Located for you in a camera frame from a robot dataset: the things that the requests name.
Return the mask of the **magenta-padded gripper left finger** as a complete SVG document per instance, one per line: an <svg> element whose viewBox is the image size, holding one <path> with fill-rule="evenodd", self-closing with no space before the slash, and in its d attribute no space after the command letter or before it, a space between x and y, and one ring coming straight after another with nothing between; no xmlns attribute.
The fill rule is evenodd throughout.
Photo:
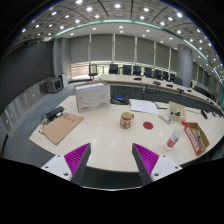
<svg viewBox="0 0 224 224"><path fill-rule="evenodd" d="M87 143L65 155L55 155L42 169L80 185L90 154L91 144Z"/></svg>

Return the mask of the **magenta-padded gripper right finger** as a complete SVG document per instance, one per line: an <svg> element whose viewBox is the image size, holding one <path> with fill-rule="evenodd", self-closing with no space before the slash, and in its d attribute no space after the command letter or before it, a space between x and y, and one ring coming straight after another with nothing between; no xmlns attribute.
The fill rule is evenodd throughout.
<svg viewBox="0 0 224 224"><path fill-rule="evenodd" d="M132 144L132 154L143 185L157 181L182 169L169 156L158 155L136 143Z"/></svg>

